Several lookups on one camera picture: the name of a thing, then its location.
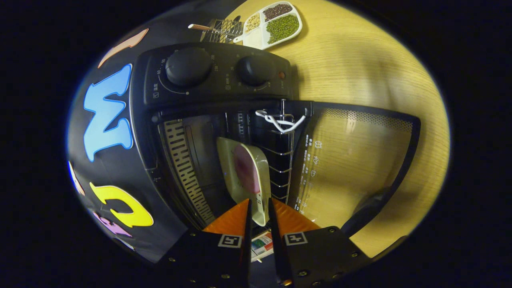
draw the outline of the wooden table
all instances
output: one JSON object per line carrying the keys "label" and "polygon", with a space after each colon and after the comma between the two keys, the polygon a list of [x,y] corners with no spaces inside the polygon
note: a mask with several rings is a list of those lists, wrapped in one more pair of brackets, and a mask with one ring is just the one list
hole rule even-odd
{"label": "wooden table", "polygon": [[[240,15],[241,21],[245,21],[275,2],[248,0],[227,19]],[[373,257],[399,237],[410,234],[440,192],[450,157],[445,106],[425,67],[386,31],[328,1],[291,3],[302,18],[302,31],[296,38],[267,51],[297,65],[301,100],[372,106],[408,113],[421,120],[418,149],[403,183],[380,214],[351,237],[363,252]],[[329,221],[316,223],[322,227],[341,227],[363,197],[357,191],[352,194],[355,196],[331,193],[313,199],[310,205],[314,201],[322,205],[343,200],[336,205],[338,209],[324,212]]]}

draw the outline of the toaster oven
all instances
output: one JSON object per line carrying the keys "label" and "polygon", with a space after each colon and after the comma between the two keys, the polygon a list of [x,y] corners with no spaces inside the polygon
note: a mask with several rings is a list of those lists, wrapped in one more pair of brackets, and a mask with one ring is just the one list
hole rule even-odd
{"label": "toaster oven", "polygon": [[[79,88],[69,119],[69,167],[80,201],[109,237],[156,263],[187,229],[203,229],[236,205],[219,138],[260,149],[269,197],[310,218],[319,209],[307,210],[308,199],[343,190],[329,187],[343,178],[330,150],[385,152],[378,167],[367,158],[351,160],[378,179],[372,185],[364,173],[344,179],[368,190],[353,215],[340,219],[350,237],[402,182],[420,121],[384,109],[299,100],[297,81],[288,60],[222,43],[159,47],[132,63],[97,69]],[[292,127],[280,127],[286,122]],[[270,226],[253,221],[251,228],[259,235]]]}

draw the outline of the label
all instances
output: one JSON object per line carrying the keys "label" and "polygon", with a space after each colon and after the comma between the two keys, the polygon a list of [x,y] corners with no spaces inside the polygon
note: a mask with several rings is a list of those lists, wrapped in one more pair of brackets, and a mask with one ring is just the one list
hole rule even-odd
{"label": "label", "polygon": [[272,234],[267,233],[264,236],[251,242],[252,257],[261,255],[273,248]]}
{"label": "label", "polygon": [[306,239],[306,235],[304,235],[304,232],[288,233],[283,235],[283,237],[285,238],[286,246],[301,245],[308,243],[308,240]]}
{"label": "label", "polygon": [[93,215],[94,215],[94,217],[96,217],[96,219],[98,219],[101,222],[101,224],[103,224],[107,229],[109,229],[110,232],[112,232],[116,235],[125,235],[128,237],[131,237],[131,235],[128,232],[126,232],[123,228],[118,226],[116,223],[110,222],[106,218],[99,217],[99,215],[96,212],[93,212]]}
{"label": "label", "polygon": [[121,200],[132,209],[132,213],[119,213],[114,209],[110,212],[126,226],[133,228],[133,226],[151,226],[153,225],[153,217],[149,212],[137,201],[132,195],[121,188],[115,186],[100,186],[96,187],[89,182],[91,189],[96,197],[106,205],[106,200],[117,199]]}
{"label": "label", "polygon": [[122,145],[125,149],[133,146],[132,130],[126,118],[119,119],[116,127],[105,131],[126,107],[123,101],[105,98],[112,94],[122,96],[128,90],[131,72],[132,65],[128,64],[87,89],[83,108],[94,112],[94,116],[83,135],[83,146],[90,162],[94,162],[94,154],[100,150],[116,145]]}
{"label": "label", "polygon": [[223,234],[217,246],[226,248],[240,248],[242,246],[242,236]]}

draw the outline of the dish rack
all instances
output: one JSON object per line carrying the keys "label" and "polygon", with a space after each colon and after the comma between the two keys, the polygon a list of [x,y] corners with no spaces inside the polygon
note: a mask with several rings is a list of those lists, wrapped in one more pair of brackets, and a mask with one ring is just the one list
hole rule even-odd
{"label": "dish rack", "polygon": [[200,42],[229,43],[242,35],[244,24],[239,19],[212,19],[201,33]]}
{"label": "dish rack", "polygon": [[[268,114],[275,119],[294,122],[292,114],[285,114],[285,101],[281,101],[280,111]],[[240,136],[240,142],[260,148],[265,154],[270,174],[271,195],[272,197],[288,203],[290,192],[290,179],[293,161],[293,144],[295,131],[281,132],[274,126],[266,122],[263,118],[254,113],[238,113],[236,121],[237,134]]]}

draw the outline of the screw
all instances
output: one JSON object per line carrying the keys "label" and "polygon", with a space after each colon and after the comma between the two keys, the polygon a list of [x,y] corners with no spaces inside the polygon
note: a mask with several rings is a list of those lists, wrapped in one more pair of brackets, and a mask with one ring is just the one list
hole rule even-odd
{"label": "screw", "polygon": [[334,275],[332,275],[332,279],[338,279],[339,277],[341,277],[343,274],[343,272],[339,272],[339,273],[336,273]]}
{"label": "screw", "polygon": [[305,276],[307,276],[307,275],[308,275],[308,272],[307,272],[306,270],[302,270],[302,271],[300,271],[300,272],[298,273],[298,276],[299,276],[299,277],[305,277]]}

